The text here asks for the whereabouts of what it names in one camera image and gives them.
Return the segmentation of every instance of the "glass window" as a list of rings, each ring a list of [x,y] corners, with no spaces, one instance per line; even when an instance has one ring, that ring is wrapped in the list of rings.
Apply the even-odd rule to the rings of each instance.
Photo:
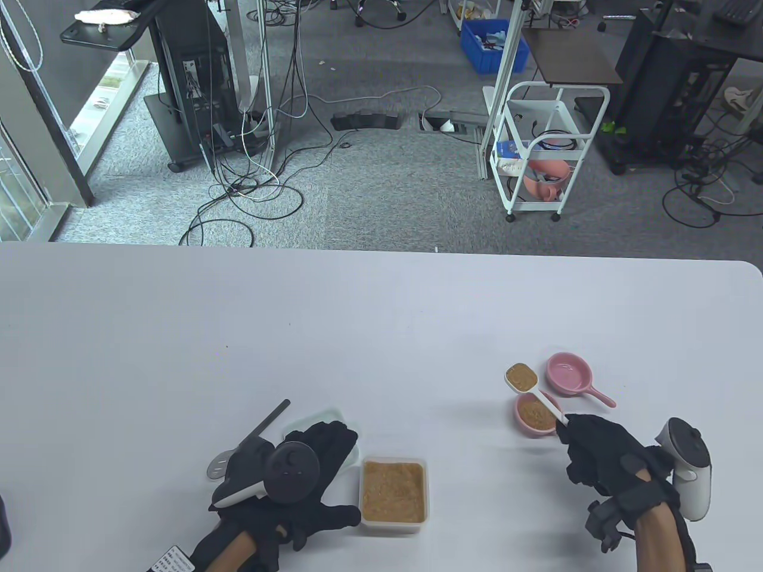
[[[19,163],[0,121],[0,241],[24,240],[46,201]]]

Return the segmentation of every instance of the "metal spatula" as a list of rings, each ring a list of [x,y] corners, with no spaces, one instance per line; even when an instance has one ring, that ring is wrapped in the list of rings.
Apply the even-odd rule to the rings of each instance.
[[[242,441],[246,441],[250,437],[257,437],[261,432],[265,431],[267,429],[268,425],[273,423],[273,421],[276,420],[276,418],[281,415],[281,413],[284,412],[284,410],[291,405],[291,401],[288,399],[284,399],[281,404],[276,407],[270,415],[268,415],[262,423],[260,423],[257,427],[254,428],[254,430],[246,436],[246,438]],[[212,459],[212,462],[207,467],[207,477],[209,477],[212,480],[221,479],[225,476],[225,469],[228,466],[228,460],[230,459],[230,456],[236,452],[236,449],[231,449],[230,451],[223,451],[220,453],[217,457]]]

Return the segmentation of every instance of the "white spoon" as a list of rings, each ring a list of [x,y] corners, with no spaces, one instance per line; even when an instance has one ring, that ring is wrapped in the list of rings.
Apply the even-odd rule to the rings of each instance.
[[[554,414],[563,426],[567,426],[567,417],[564,413],[551,403],[548,397],[538,388],[538,376],[525,364],[514,364],[506,371],[504,376],[506,385],[511,387],[518,394],[533,394],[547,410]]]

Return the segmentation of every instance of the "gloved hand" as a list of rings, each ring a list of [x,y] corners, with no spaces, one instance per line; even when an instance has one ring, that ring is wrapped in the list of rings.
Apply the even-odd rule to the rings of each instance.
[[[343,529],[360,523],[357,506],[326,506],[320,499],[336,476],[347,455],[358,440],[358,434],[339,421],[316,423],[305,432],[293,431],[285,441],[300,441],[315,451],[320,462],[320,477],[313,491],[303,500],[277,504],[267,496],[256,496],[225,509],[217,510],[224,522],[233,522],[249,533],[257,544],[257,553],[245,568],[278,570],[278,545],[293,541],[301,550],[307,538],[321,530]]]
[[[556,433],[569,445],[567,475],[573,483],[617,496],[643,484],[636,476],[639,468],[648,469],[656,480],[664,480],[673,469],[673,457],[660,447],[644,447],[617,423],[595,415],[567,418],[566,427],[557,421]]]

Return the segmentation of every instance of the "blue bin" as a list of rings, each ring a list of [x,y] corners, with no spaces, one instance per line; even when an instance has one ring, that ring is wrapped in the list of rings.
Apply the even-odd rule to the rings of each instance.
[[[509,31],[508,20],[464,20],[461,27],[461,49],[466,57],[472,62],[475,70],[481,76],[489,76],[498,73],[501,66],[503,50],[483,50],[482,40],[488,34]],[[517,58],[514,60],[514,73],[522,73],[527,67],[527,58],[530,57],[530,47],[524,38],[520,38],[517,48]]]

